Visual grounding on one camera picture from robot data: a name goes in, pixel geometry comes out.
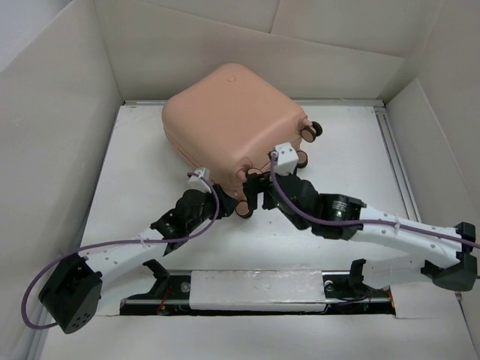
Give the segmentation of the pink hard-shell suitcase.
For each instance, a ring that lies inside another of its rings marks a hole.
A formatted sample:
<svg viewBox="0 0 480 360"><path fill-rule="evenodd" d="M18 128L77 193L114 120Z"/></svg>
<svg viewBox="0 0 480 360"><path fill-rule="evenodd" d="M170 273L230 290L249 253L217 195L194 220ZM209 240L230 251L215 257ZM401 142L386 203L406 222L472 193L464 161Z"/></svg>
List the pink hard-shell suitcase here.
<svg viewBox="0 0 480 360"><path fill-rule="evenodd" d="M282 143L291 143L306 167L301 144L323 132L295 101L236 63L171 97L161 118L166 138L193 167L209 169L211 180L238 200L242 218L253 214L243 191L247 174L269 171L269 152Z"/></svg>

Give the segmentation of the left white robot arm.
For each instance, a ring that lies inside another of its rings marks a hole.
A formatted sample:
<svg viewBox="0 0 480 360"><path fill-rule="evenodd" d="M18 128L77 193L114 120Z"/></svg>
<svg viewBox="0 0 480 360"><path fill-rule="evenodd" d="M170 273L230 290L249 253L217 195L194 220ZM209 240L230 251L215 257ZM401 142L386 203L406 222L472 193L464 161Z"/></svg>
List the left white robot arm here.
<svg viewBox="0 0 480 360"><path fill-rule="evenodd" d="M173 252L204 222L229 217L238 203L218 184L207 191L186 190L175 207L138 238L97 252L87 247L59 260L38 298L65 334L77 332L95 315L107 284Z"/></svg>

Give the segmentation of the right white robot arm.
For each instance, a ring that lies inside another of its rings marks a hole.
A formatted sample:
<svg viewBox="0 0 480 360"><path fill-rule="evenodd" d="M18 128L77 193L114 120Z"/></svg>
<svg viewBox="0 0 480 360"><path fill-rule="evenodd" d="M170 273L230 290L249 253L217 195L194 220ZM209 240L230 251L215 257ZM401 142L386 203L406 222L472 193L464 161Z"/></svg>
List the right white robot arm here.
<svg viewBox="0 0 480 360"><path fill-rule="evenodd" d="M365 242L402 252L402 256L352 262L346 285L351 293L395 284L430 281L444 290L462 293L478 280L476 228L461 222L437 227L377 210L362 200L335 193L319 193L294 172L288 175L249 170L241 176L247 204L277 208L298 230L310 230L328 240Z"/></svg>

